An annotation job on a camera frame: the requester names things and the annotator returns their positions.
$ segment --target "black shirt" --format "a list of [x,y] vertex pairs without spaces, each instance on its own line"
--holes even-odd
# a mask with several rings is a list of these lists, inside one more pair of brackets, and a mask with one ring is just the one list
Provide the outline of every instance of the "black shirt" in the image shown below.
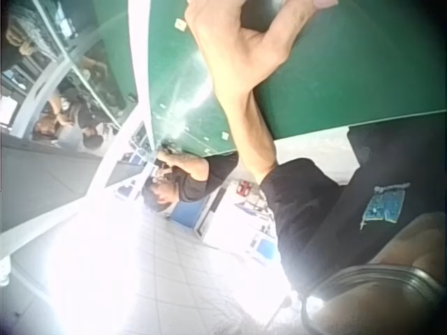
[[[368,155],[346,186],[308,159],[277,166],[261,183],[274,213],[284,271],[298,291],[368,262],[420,214],[445,211],[445,113],[378,124],[361,146]],[[394,213],[396,222],[372,213],[386,197],[392,205],[385,212]]]
[[205,157],[210,165],[210,175],[207,181],[195,180],[179,167],[173,167],[173,178],[179,186],[180,201],[194,202],[203,199],[215,191],[234,170],[239,161],[237,152],[230,155]]

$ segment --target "green chalkboard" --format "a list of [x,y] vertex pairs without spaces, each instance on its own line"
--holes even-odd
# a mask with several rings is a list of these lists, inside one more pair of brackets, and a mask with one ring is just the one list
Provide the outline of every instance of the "green chalkboard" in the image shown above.
[[[246,27],[268,28],[278,1],[252,0]],[[412,0],[341,0],[319,12],[291,58],[256,90],[275,139],[446,109],[445,38]],[[185,0],[152,0],[149,90],[156,142],[199,155],[234,149],[189,30]]]

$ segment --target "man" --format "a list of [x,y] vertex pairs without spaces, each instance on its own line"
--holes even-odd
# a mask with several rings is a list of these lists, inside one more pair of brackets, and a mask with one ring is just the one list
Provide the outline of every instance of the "man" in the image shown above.
[[52,114],[45,115],[34,126],[34,135],[41,138],[57,139],[60,126],[71,127],[76,122],[82,130],[82,143],[88,149],[98,149],[104,142],[96,127],[110,119],[101,111],[93,113],[88,104],[78,96],[78,90],[63,80],[53,93],[49,103]]
[[203,199],[222,185],[239,161],[237,152],[201,158],[162,150],[157,158],[170,168],[160,169],[142,189],[145,204],[153,211],[163,211],[179,201]]
[[243,3],[190,0],[185,18],[241,159],[274,213],[284,271],[302,293],[340,269],[365,264],[416,217],[445,212],[446,115],[388,124],[386,140],[372,145],[343,188],[311,160],[278,165],[253,89],[287,60],[305,23],[336,1],[285,1],[265,33],[240,26]]

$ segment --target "red object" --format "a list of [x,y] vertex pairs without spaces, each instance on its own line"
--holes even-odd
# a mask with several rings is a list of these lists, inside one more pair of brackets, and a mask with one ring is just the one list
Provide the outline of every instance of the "red object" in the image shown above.
[[242,197],[248,196],[251,191],[251,183],[245,180],[239,180],[239,185],[237,185],[236,193]]

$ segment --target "printed logo on shirt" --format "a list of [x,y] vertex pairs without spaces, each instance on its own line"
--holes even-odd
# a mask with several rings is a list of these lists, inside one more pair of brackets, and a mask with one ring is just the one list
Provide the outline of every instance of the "printed logo on shirt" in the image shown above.
[[405,189],[408,187],[410,187],[410,183],[374,187],[374,195],[362,215],[360,230],[371,221],[396,223],[404,204]]

